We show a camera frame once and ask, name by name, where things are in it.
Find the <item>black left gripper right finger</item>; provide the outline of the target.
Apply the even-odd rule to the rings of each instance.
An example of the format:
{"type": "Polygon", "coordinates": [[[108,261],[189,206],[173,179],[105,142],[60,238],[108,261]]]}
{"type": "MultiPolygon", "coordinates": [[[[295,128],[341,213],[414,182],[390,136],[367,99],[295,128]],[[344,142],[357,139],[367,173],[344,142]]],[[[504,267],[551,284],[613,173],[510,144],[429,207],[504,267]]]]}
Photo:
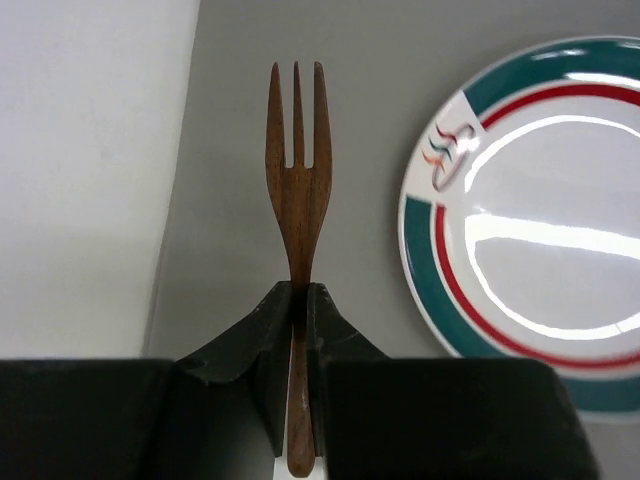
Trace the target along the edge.
{"type": "Polygon", "coordinates": [[[307,300],[309,405],[316,452],[328,479],[377,479],[384,464],[381,374],[389,357],[347,321],[327,287],[307,300]]]}

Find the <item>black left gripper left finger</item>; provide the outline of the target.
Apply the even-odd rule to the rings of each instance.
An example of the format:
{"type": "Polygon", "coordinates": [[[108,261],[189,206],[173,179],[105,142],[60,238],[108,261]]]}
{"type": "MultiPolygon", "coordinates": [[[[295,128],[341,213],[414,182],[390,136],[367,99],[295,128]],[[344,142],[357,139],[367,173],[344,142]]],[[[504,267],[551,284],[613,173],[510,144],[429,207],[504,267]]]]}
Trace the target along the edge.
{"type": "Polygon", "coordinates": [[[172,479],[270,479],[283,449],[289,282],[176,364],[169,409],[172,479]]]}

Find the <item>grey cloth napkin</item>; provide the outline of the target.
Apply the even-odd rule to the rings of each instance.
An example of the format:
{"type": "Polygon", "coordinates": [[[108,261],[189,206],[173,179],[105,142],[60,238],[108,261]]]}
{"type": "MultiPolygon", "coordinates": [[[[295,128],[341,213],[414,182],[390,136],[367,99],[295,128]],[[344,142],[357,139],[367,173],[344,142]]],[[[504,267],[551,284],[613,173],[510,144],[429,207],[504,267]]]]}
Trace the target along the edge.
{"type": "Polygon", "coordinates": [[[268,199],[269,71],[285,96],[323,65],[334,170],[313,267],[384,353],[441,357],[406,284],[396,233],[419,135],[465,80],[510,53],[586,34],[639,32],[635,1],[204,1],[146,350],[178,358],[287,275],[268,199]]]}

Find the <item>brown wooden fork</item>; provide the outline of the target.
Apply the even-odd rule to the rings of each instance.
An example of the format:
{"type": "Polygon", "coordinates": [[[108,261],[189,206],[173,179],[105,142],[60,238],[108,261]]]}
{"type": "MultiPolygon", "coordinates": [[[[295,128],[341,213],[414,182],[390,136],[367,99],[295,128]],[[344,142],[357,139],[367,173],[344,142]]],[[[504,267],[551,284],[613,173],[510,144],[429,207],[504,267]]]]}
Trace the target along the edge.
{"type": "Polygon", "coordinates": [[[299,66],[294,66],[293,165],[286,165],[285,125],[279,67],[271,70],[265,169],[268,192],[279,225],[292,286],[291,358],[287,406],[287,466],[296,478],[315,464],[306,352],[307,295],[319,234],[332,187],[332,144],[324,69],[314,63],[313,165],[306,167],[299,66]]]}

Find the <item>white plate green red rim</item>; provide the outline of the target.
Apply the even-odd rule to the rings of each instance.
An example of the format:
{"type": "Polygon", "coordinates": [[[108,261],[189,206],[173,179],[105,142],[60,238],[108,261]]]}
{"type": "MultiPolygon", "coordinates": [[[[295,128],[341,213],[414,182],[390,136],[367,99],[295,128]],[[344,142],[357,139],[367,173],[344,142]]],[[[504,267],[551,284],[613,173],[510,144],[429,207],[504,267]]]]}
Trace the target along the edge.
{"type": "Polygon", "coordinates": [[[639,419],[639,42],[584,36],[486,67],[408,162],[401,261],[453,356],[554,368],[597,422],[639,419]]]}

